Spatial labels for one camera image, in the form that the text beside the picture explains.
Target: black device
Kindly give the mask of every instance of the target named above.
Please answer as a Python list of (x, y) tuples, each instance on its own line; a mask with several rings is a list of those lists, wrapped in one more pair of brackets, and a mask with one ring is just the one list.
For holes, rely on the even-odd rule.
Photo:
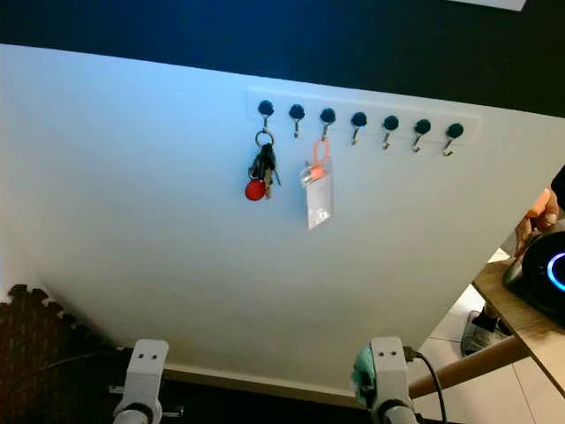
[(565, 327), (565, 231), (533, 238), (502, 278), (504, 286)]

